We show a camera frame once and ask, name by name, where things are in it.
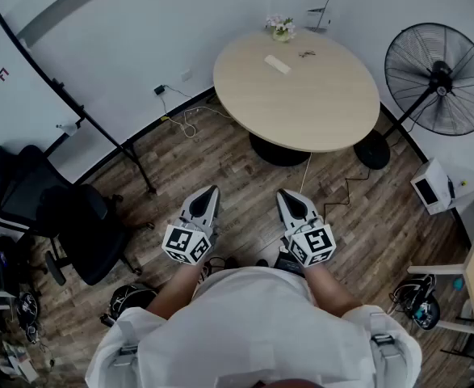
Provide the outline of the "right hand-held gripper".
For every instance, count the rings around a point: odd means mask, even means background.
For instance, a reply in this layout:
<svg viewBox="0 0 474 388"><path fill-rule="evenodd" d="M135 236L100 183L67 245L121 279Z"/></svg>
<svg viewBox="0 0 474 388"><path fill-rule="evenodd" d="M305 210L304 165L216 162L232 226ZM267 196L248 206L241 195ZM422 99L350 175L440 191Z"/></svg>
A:
<svg viewBox="0 0 474 388"><path fill-rule="evenodd" d="M329 224L318 216L315 204L306 196L288 189L276 193L276 205L280 221L291 223L305 220L305 224L286 230L287 250L298 263L311 267L330 259L336 250L336 242Z"/></svg>

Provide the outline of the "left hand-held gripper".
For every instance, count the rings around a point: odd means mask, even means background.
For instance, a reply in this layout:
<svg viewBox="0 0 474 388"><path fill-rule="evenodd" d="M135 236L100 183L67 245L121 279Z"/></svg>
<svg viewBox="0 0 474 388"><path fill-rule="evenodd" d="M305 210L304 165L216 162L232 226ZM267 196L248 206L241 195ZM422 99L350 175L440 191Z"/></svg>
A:
<svg viewBox="0 0 474 388"><path fill-rule="evenodd" d="M183 202L181 214L169 224L161 245L172 259L183 264L198 264L214 247L219 212L220 189L207 186L190 194ZM199 218L192 221L187 218Z"/></svg>

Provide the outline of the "person's right forearm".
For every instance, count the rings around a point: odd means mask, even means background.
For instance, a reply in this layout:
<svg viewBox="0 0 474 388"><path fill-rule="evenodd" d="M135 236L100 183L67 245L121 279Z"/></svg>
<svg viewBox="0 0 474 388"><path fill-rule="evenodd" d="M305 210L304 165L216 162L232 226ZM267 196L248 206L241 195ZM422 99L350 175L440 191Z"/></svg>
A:
<svg viewBox="0 0 474 388"><path fill-rule="evenodd" d="M315 264L303 270L308 287L322 310L341 318L347 312L363 305L324 264Z"/></svg>

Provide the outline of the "person's left forearm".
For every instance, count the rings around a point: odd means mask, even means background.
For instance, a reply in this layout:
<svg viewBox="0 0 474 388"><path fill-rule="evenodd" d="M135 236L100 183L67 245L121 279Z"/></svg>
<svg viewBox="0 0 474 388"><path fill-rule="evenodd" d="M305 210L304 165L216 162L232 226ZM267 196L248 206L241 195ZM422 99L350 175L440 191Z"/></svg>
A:
<svg viewBox="0 0 474 388"><path fill-rule="evenodd" d="M168 320L176 312L189 305L203 272L202 259L199 264L181 264L146 310Z"/></svg>

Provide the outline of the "small black box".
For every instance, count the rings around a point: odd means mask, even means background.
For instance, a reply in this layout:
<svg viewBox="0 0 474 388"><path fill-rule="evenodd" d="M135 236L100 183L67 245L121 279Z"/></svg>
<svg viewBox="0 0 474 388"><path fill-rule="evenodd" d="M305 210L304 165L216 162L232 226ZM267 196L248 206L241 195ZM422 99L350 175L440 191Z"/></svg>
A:
<svg viewBox="0 0 474 388"><path fill-rule="evenodd" d="M290 252L280 252L275 261L274 268L304 277L303 266L299 264L299 261Z"/></svg>

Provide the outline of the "round wooden table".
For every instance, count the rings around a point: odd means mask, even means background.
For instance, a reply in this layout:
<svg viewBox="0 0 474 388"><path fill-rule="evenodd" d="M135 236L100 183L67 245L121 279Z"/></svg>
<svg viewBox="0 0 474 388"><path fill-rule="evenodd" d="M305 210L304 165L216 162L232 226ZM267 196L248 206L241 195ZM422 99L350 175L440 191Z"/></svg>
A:
<svg viewBox="0 0 474 388"><path fill-rule="evenodd" d="M299 57L312 50L316 56ZM264 59L291 68L282 74ZM254 32L228 44L213 69L216 94L229 115L254 136L303 153L355 145L373 130L380 97L367 67L347 48L302 30L288 43Z"/></svg>

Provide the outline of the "black headset rig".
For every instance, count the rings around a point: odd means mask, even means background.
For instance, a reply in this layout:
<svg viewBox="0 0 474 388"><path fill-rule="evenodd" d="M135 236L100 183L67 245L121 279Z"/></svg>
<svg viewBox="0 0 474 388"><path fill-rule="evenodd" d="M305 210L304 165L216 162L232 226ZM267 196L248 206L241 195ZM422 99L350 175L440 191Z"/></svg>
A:
<svg viewBox="0 0 474 388"><path fill-rule="evenodd" d="M99 317L100 322L112 327L119 316L128 308L146 309L157 296L157 291L143 283L133 283L119 287L111 297L108 312Z"/></svg>
<svg viewBox="0 0 474 388"><path fill-rule="evenodd" d="M403 280L389 294L388 314L402 313L424 331L433 329L440 320L441 310L434 296L437 279L434 274L416 274Z"/></svg>

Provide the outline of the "black office chair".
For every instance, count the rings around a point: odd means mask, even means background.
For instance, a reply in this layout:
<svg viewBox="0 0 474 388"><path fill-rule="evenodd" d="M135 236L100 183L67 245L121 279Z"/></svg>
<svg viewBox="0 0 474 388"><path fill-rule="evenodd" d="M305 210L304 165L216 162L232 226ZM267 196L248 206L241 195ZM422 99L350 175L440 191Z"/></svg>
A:
<svg viewBox="0 0 474 388"><path fill-rule="evenodd" d="M87 285L99 283L124 252L134 232L116 213L122 196L102 196L89 184L70 183L36 146L18 154L0 146L0 218L49 238L45 254L59 285L63 267L72 266Z"/></svg>

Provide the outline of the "person's white shirt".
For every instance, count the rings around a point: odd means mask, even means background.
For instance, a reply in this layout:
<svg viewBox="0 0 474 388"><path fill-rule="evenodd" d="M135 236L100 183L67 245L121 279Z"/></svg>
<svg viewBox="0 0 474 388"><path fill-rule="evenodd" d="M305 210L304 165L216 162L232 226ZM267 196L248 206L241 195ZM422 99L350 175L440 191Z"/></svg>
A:
<svg viewBox="0 0 474 388"><path fill-rule="evenodd" d="M304 277L234 268L200 281L168 320L126 309L99 344L88 388L414 388L417 341L380 307L341 318Z"/></svg>

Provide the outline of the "white box appliance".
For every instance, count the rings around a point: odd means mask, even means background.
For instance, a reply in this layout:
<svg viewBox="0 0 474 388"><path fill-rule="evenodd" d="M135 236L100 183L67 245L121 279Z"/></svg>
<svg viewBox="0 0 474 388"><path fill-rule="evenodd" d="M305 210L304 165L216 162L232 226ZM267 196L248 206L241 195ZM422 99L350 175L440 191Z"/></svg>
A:
<svg viewBox="0 0 474 388"><path fill-rule="evenodd" d="M430 215L447 211L455 199L454 185L436 158L422 165L411 185Z"/></svg>

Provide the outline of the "potted pink flowers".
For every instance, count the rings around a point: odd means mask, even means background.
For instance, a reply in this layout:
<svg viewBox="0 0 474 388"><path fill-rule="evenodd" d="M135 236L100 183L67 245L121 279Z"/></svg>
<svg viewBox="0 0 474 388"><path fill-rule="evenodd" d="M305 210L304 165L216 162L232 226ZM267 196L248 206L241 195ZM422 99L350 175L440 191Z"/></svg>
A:
<svg viewBox="0 0 474 388"><path fill-rule="evenodd" d="M288 42L296 36L296 26L292 17L272 15L266 19L266 30L278 42Z"/></svg>

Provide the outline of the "black standing fan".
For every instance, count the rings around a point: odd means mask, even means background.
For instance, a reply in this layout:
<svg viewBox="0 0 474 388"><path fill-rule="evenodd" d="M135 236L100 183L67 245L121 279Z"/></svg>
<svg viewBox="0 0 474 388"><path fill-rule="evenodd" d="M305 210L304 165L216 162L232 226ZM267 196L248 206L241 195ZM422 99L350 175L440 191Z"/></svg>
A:
<svg viewBox="0 0 474 388"><path fill-rule="evenodd" d="M417 23L388 46L384 77L401 117L385 133L372 130L354 145L372 170L387 166L388 137L406 120L432 133L460 137L474 132L474 43L440 23Z"/></svg>

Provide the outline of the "whiteboard on black stand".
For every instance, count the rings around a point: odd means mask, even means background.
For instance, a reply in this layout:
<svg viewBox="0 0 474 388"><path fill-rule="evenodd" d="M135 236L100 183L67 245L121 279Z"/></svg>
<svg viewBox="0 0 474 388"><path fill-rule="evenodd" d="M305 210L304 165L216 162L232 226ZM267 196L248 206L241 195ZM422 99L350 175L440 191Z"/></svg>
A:
<svg viewBox="0 0 474 388"><path fill-rule="evenodd" d="M52 151L87 121L118 151L138 164L83 106L34 61L0 12L0 146L21 149L35 144Z"/></svg>

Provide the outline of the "white wall socket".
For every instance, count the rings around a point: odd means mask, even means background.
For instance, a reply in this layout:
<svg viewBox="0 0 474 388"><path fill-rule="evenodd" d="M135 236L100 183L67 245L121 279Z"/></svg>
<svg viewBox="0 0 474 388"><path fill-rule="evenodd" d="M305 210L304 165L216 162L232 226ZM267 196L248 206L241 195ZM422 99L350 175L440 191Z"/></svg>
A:
<svg viewBox="0 0 474 388"><path fill-rule="evenodd" d="M330 14L326 7L306 11L305 27L313 32L326 30L330 22Z"/></svg>

